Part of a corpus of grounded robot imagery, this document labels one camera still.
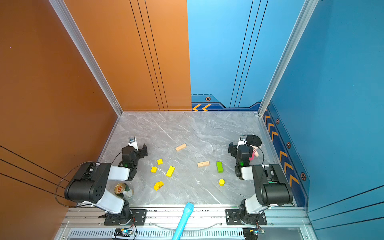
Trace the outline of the natural wood block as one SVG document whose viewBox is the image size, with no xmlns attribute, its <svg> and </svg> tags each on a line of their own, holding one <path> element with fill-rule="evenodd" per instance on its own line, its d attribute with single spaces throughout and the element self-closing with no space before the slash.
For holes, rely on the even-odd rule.
<svg viewBox="0 0 384 240">
<path fill-rule="evenodd" d="M 175 150 L 176 150 L 177 152 L 179 152 L 179 151 L 181 151 L 181 150 L 184 150 L 186 147 L 187 147 L 187 144 L 182 144 L 182 145 L 176 147 Z"/>
<path fill-rule="evenodd" d="M 209 161 L 197 163 L 198 168 L 207 167 L 210 165 Z"/>
</svg>

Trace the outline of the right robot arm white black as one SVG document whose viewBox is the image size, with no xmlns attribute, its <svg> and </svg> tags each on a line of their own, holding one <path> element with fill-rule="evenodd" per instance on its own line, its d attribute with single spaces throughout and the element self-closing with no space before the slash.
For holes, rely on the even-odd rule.
<svg viewBox="0 0 384 240">
<path fill-rule="evenodd" d="M 235 174 L 240 180 L 252 181 L 255 193 L 242 200 L 236 217 L 244 225 L 266 225 L 264 212 L 271 206 L 292 204 L 292 189 L 278 164 L 252 165 L 250 158 L 261 151 L 260 146 L 229 144 L 228 153 L 235 157 Z"/>
</svg>

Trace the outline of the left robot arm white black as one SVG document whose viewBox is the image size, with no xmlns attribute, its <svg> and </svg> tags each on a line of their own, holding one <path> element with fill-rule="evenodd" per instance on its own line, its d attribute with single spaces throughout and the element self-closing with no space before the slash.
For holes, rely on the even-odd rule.
<svg viewBox="0 0 384 240">
<path fill-rule="evenodd" d="M 84 162 L 76 167 L 77 172 L 65 189 L 65 199 L 84 206 L 94 206 L 104 214 L 106 226 L 134 226 L 135 213 L 130 209 L 129 202 L 107 190 L 109 181 L 131 181 L 137 173 L 140 159 L 148 156 L 148 148 L 141 149 L 136 142 L 122 148 L 122 160 L 117 166 L 112 163 Z"/>
</svg>

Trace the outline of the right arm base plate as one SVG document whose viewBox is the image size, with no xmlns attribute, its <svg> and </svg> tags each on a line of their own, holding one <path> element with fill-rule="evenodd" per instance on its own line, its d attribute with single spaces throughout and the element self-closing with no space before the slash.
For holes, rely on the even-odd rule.
<svg viewBox="0 0 384 240">
<path fill-rule="evenodd" d="M 261 214 L 248 214 L 247 212 L 242 212 L 240 209 L 226 209 L 226 221 L 227 225 L 259 225 L 266 226 L 267 217 L 265 213 Z"/>
</svg>

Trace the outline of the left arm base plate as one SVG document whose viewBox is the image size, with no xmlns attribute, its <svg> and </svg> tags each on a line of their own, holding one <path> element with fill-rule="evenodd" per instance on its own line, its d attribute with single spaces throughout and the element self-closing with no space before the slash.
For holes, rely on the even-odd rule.
<svg viewBox="0 0 384 240">
<path fill-rule="evenodd" d="M 147 218 L 146 209 L 130 209 L 129 215 L 123 217 L 119 215 L 107 215 L 104 221 L 105 226 L 143 226 Z"/>
</svg>

